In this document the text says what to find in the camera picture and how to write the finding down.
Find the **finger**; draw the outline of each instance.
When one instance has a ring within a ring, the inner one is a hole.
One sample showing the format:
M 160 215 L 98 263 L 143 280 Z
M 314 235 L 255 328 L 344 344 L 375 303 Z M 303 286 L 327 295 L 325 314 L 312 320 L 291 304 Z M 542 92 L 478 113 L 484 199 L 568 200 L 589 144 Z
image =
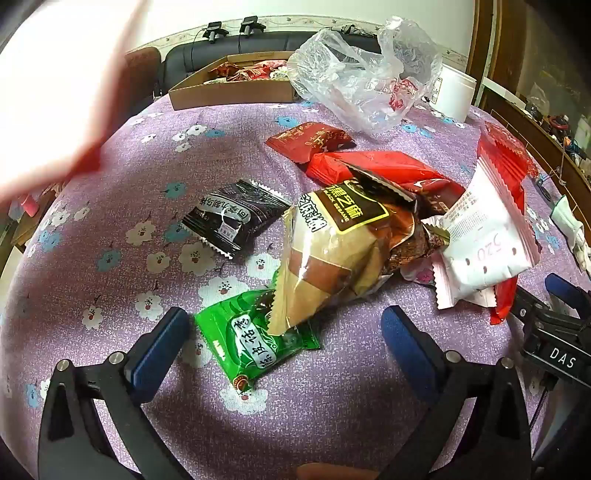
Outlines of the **finger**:
M 298 480 L 374 480 L 379 472 L 329 463 L 306 463 L 296 470 Z

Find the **clear plastic bag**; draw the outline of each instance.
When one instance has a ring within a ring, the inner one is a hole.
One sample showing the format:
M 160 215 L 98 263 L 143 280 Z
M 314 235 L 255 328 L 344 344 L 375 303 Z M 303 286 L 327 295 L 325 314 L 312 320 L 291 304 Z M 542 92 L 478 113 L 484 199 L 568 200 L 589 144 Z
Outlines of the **clear plastic bag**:
M 378 43 L 382 54 L 320 30 L 288 60 L 289 79 L 301 97 L 325 104 L 353 130 L 388 130 L 432 89 L 441 55 L 415 22 L 400 17 L 380 29 Z

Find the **wire rack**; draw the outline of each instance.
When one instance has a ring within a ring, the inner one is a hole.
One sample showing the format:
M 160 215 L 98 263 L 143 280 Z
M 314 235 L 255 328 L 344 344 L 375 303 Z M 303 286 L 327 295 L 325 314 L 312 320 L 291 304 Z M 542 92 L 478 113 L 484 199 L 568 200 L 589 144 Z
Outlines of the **wire rack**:
M 519 130 L 517 130 L 513 125 L 511 125 L 511 123 L 507 119 L 505 119 L 499 112 L 497 112 L 495 109 L 492 109 L 491 115 L 494 118 L 496 118 L 500 123 L 502 123 L 503 126 L 507 130 L 509 130 L 509 132 L 511 132 L 513 135 L 515 135 L 516 138 L 520 139 L 523 142 L 523 144 L 525 145 L 525 148 L 540 163 L 541 167 L 547 173 L 547 175 L 543 178 L 543 181 L 546 181 L 548 179 L 552 179 L 553 177 L 556 179 L 555 181 L 553 180 L 553 182 L 556 185 L 556 188 L 558 188 L 558 191 L 560 193 L 565 194 L 567 196 L 567 198 L 569 199 L 569 206 L 570 206 L 573 214 L 575 214 L 576 218 L 579 218 L 583 221 L 585 232 L 591 232 L 591 225 L 589 225 L 589 221 L 587 220 L 587 217 L 585 217 L 583 211 L 579 207 L 579 203 L 575 200 L 573 194 L 570 193 L 568 185 L 562 179 L 562 169 L 564 167 L 564 162 L 570 162 L 570 163 L 572 163 L 573 168 L 578 168 L 573 163 L 573 161 L 570 159 L 568 153 L 565 152 L 564 146 L 562 146 L 562 160 L 560 162 L 560 167 L 559 168 L 552 168 L 552 166 L 546 161 L 544 156 L 529 142 L 529 140 L 527 140 L 527 138 L 525 138 L 521 134 L 521 132 L 519 132 Z

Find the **white wall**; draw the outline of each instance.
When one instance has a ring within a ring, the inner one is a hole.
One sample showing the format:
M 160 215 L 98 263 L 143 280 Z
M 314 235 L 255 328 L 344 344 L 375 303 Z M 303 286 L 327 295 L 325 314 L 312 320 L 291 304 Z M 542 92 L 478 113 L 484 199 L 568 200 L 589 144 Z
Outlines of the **white wall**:
M 436 43 L 467 56 L 474 0 L 152 0 L 131 47 L 208 22 L 248 15 L 323 15 L 378 24 L 398 15 L 417 22 Z

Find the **pink object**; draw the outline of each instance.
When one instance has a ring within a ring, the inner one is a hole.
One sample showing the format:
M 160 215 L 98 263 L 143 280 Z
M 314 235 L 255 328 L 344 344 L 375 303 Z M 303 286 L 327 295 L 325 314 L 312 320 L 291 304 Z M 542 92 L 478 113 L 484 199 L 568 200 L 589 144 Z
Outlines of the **pink object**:
M 30 195 L 21 195 L 18 201 L 31 218 L 39 211 L 39 204 Z

